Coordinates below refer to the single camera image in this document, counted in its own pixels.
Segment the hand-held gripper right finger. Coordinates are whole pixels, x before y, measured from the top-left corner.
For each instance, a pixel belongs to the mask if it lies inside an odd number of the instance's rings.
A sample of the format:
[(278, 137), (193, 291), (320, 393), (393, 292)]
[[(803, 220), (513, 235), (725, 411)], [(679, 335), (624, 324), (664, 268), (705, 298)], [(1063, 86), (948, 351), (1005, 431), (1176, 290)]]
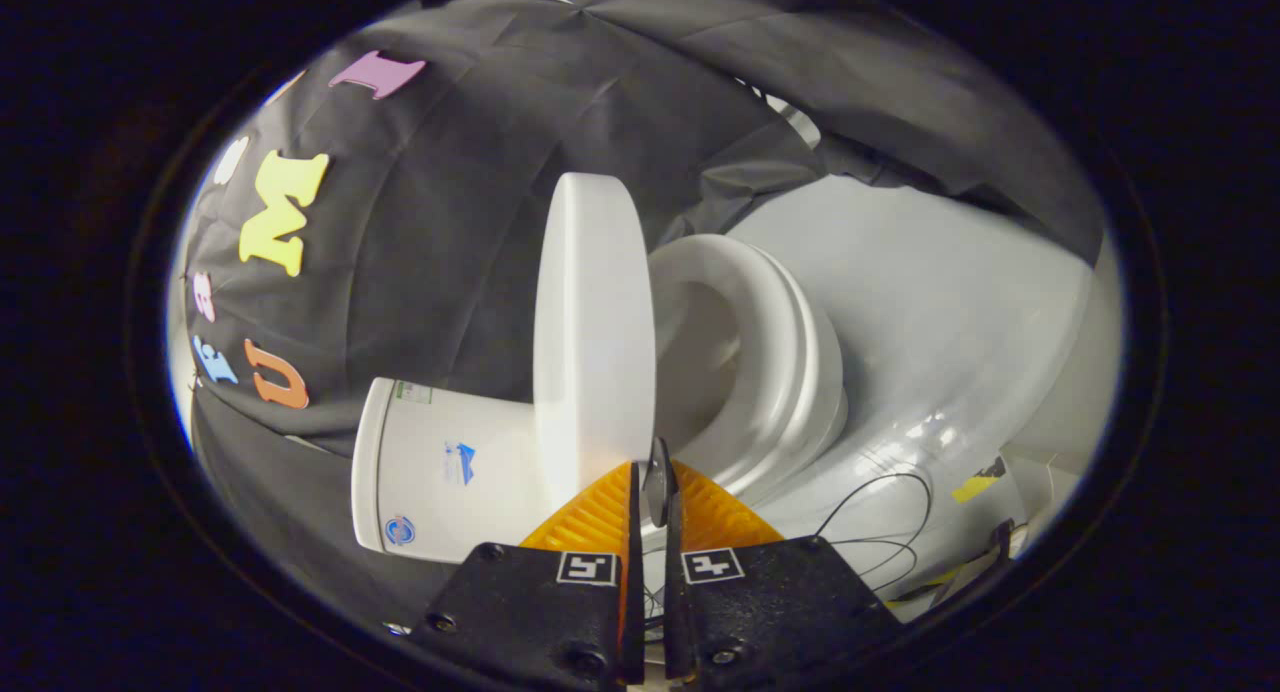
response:
[(832, 686), (902, 632), (818, 533), (786, 539), (708, 475), (672, 460), (664, 650), (690, 691)]

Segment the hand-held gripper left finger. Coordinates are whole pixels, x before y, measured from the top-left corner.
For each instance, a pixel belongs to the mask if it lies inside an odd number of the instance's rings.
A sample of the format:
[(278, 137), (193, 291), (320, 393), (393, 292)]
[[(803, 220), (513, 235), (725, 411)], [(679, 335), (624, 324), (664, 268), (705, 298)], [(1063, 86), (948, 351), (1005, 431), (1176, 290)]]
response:
[(477, 545), (410, 640), (475, 689), (622, 691), (644, 679), (641, 551), (630, 460), (521, 544)]

